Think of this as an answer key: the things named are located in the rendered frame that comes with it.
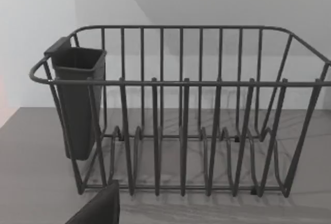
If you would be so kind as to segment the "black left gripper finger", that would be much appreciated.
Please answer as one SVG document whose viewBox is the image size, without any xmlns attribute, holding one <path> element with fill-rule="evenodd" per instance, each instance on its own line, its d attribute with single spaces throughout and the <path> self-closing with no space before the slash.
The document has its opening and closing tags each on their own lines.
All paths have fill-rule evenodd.
<svg viewBox="0 0 331 224">
<path fill-rule="evenodd" d="M 119 224 L 119 183 L 113 180 L 80 208 L 65 224 Z"/>
</svg>

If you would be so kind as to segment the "dark grey cutlery holder cup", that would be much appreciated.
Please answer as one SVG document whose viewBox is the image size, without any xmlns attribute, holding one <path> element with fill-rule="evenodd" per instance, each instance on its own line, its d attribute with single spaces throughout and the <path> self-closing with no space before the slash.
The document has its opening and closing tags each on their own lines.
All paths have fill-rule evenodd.
<svg viewBox="0 0 331 224">
<path fill-rule="evenodd" d="M 45 52 L 51 56 L 57 79 L 103 80 L 107 52 L 102 49 L 72 47 L 67 37 L 59 38 Z M 69 136 L 74 159 L 85 161 L 94 146 L 94 129 L 88 88 L 85 85 L 62 86 L 63 100 L 68 116 Z"/>
</svg>

